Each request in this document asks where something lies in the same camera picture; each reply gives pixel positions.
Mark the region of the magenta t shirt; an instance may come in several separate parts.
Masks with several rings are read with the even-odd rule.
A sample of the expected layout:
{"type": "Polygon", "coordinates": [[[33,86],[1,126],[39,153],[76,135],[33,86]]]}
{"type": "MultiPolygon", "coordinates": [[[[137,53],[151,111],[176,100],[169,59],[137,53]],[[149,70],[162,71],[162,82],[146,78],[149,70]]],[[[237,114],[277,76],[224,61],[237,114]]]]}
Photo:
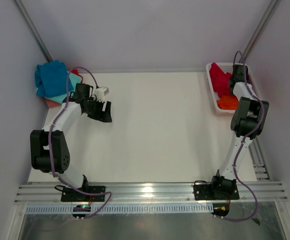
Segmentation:
{"type": "Polygon", "coordinates": [[[209,70],[213,91],[217,93],[219,98],[223,96],[230,96],[229,80],[232,76],[231,73],[224,73],[221,68],[213,62],[209,70]]]}

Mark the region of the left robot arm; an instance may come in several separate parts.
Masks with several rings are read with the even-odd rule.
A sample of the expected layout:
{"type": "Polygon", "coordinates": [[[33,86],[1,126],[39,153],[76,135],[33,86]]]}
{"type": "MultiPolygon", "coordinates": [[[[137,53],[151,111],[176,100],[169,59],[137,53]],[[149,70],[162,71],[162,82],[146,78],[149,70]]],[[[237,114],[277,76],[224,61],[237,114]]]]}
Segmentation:
{"type": "Polygon", "coordinates": [[[93,87],[78,83],[75,91],[66,94],[57,115],[41,130],[30,133],[31,166],[35,170],[51,174],[72,189],[79,201],[91,195],[87,177],[70,165],[71,156],[66,134],[83,114],[102,123],[111,123],[111,105],[106,100],[107,87],[93,87]]]}

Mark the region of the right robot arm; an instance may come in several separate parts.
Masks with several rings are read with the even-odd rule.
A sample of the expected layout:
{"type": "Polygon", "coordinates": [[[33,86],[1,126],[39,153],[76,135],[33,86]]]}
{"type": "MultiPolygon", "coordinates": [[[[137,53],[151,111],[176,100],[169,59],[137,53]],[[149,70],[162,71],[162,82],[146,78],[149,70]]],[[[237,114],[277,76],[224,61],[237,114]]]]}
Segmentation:
{"type": "Polygon", "coordinates": [[[227,155],[209,186],[210,195],[219,200],[239,199],[238,172],[250,144],[263,131],[269,109],[269,103],[253,90],[248,67],[242,63],[233,64],[229,90],[238,99],[230,123],[233,135],[227,155]]]}

